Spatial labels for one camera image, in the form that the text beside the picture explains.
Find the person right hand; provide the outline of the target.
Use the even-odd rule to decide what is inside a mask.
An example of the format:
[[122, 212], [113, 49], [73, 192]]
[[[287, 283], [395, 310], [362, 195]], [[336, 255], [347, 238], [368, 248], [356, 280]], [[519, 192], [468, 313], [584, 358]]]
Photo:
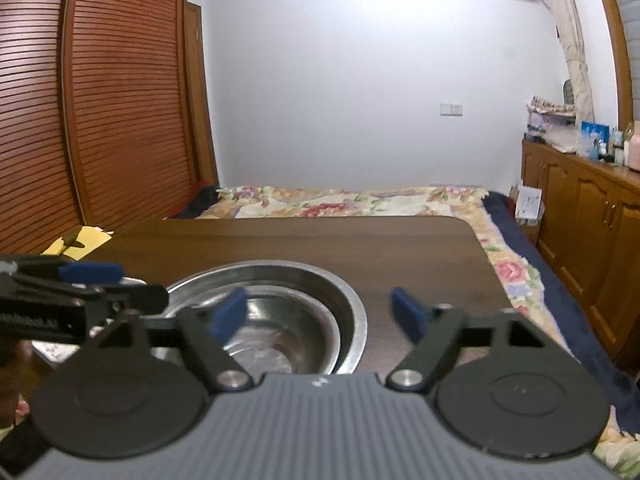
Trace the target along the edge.
[[52, 372], [52, 367], [35, 354], [29, 340], [1, 341], [1, 429], [10, 428], [27, 412], [18, 404], [28, 400]]

